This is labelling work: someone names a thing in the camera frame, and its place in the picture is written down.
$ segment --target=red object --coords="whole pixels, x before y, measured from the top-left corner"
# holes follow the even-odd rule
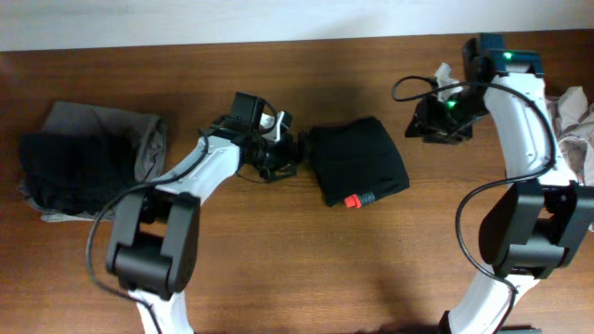
[[[344,199],[344,204],[346,204],[347,208],[360,208],[363,205],[361,204],[361,199],[357,196],[357,194],[353,194],[346,199]]]

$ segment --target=white backdrop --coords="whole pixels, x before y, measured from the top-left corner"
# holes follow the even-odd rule
[[[594,28],[594,0],[0,0],[0,51]]]

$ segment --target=crumpled white fabric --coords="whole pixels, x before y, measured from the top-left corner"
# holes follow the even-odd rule
[[[594,104],[588,108],[582,87],[570,87],[558,100],[552,98],[548,109],[567,164],[580,184],[594,186]]]

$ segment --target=black cloth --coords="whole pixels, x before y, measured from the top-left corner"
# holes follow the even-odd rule
[[[35,203],[67,214],[98,212],[136,182],[136,154],[123,137],[23,135],[19,154]]]
[[[314,127],[309,139],[310,161],[328,206],[354,194],[374,201],[409,186],[402,158],[375,118]]]

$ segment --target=wooden tabletop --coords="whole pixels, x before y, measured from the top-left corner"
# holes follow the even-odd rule
[[[311,169],[272,185],[226,180],[201,211],[199,259],[187,286],[199,333],[353,333],[383,324],[436,324],[475,274],[458,248],[462,197],[504,176],[491,119],[450,147],[405,139],[415,102],[396,103],[400,77],[462,77],[470,35],[234,45],[180,45],[0,53],[0,328],[27,333],[138,333],[136,307],[96,289],[84,270],[88,222],[44,223],[17,192],[19,135],[40,129],[56,100],[162,116],[167,166],[196,145],[197,129],[230,111],[238,90],[294,117],[292,131],[379,118],[396,143],[410,189],[360,210],[329,208]],[[594,32],[506,34],[541,53],[548,93],[572,85],[594,97]],[[401,94],[420,93],[403,86]],[[251,167],[243,172],[251,175]],[[480,222],[504,189],[474,199],[464,231],[478,256]],[[111,224],[97,235],[103,272]],[[550,333],[594,328],[594,235],[573,263],[523,297],[508,325]],[[101,276],[115,284],[107,275]]]

